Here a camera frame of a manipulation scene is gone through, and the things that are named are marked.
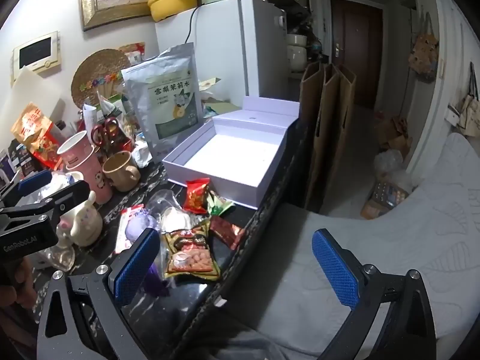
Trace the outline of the person's left hand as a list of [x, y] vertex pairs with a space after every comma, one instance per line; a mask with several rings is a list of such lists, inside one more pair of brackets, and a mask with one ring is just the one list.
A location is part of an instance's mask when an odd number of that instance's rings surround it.
[[33, 287], [32, 264], [24, 257], [15, 271], [13, 286], [1, 286], [0, 306], [7, 307], [14, 303], [24, 309], [32, 309], [37, 300], [37, 293]]

